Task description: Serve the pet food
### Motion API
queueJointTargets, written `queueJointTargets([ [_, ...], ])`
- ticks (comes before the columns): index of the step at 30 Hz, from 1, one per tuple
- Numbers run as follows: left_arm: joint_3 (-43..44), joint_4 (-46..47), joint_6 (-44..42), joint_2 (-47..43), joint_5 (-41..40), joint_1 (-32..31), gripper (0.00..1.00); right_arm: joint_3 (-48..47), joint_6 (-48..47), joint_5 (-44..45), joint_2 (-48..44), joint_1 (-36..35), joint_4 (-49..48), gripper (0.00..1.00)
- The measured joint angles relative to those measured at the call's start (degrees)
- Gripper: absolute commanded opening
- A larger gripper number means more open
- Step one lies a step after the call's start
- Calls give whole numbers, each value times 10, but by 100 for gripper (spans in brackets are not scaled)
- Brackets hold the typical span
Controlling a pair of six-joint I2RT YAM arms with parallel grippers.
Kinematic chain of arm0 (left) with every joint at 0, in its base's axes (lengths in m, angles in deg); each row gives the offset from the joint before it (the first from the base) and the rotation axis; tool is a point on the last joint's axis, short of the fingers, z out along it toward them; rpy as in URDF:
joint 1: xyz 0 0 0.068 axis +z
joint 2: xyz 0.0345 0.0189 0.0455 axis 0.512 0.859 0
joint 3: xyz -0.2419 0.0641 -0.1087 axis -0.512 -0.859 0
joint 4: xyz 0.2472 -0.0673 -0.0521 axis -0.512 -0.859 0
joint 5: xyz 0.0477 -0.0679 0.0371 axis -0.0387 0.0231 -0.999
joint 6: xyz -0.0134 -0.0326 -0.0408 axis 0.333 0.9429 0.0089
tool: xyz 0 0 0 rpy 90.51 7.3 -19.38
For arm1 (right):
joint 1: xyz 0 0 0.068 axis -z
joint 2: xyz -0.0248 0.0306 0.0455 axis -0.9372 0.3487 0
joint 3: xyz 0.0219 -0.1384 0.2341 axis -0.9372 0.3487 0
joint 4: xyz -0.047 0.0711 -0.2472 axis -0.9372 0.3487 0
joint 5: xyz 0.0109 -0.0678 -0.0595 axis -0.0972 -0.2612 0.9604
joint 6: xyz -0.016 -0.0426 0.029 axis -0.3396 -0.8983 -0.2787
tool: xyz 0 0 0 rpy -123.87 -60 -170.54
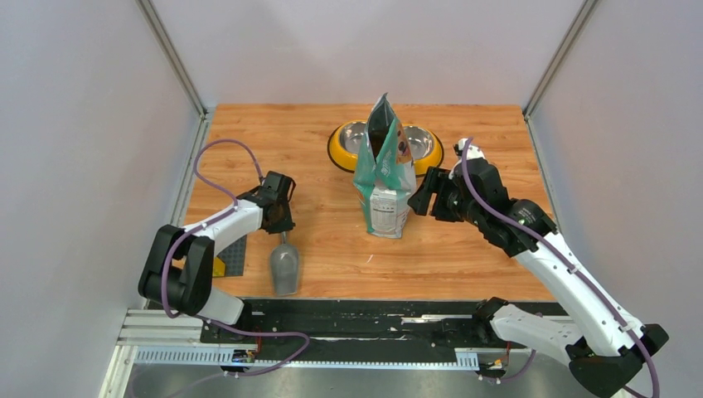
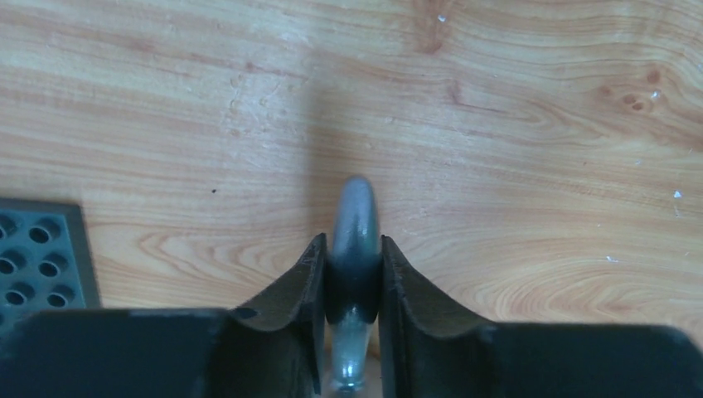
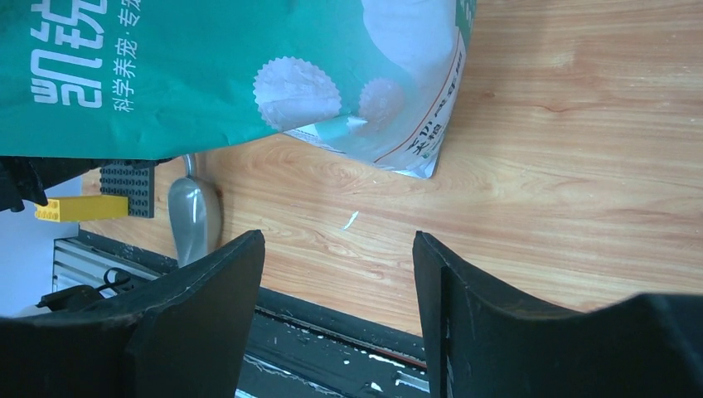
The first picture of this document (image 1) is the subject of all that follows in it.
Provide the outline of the green pet food bag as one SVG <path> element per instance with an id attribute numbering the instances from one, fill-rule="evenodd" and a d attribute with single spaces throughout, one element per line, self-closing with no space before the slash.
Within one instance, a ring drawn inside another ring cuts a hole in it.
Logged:
<path id="1" fill-rule="evenodd" d="M 415 162 L 404 125 L 387 94 L 374 104 L 357 153 L 353 184 L 360 197 L 366 231 L 399 239 L 417 189 Z"/>

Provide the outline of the grey metal scoop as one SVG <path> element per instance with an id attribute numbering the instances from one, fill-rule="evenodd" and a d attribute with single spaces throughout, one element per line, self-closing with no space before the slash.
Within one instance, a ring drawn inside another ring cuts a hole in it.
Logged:
<path id="1" fill-rule="evenodd" d="M 277 296 L 289 296 L 298 292 L 301 274 L 298 248 L 288 242 L 288 233 L 280 234 L 280 244 L 269 256 L 269 270 Z"/>

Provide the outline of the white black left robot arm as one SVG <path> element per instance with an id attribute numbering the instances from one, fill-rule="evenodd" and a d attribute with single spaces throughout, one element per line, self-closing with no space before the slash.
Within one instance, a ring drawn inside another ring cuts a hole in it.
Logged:
<path id="1" fill-rule="evenodd" d="M 290 200 L 295 186 L 291 177 L 268 172 L 260 185 L 205 220 L 159 228 L 138 281 L 138 293 L 177 313 L 222 323 L 222 332 L 233 342 L 247 341 L 254 320 L 243 313 L 242 299 L 213 286 L 214 262 L 220 252 L 250 233 L 291 231 L 295 223 Z"/>

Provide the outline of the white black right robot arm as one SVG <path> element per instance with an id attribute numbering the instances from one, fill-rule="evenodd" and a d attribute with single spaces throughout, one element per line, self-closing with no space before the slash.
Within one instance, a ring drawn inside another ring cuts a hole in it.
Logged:
<path id="1" fill-rule="evenodd" d="M 509 196 L 487 160 L 430 168 L 409 205 L 419 216 L 476 226 L 489 244 L 534 274 L 571 318 L 571 324 L 557 323 L 490 298 L 474 314 L 473 334 L 482 345 L 501 340 L 543 353 L 591 394 L 610 397 L 627 391 L 667 343 L 663 327 L 641 323 L 592 280 L 537 204 Z"/>

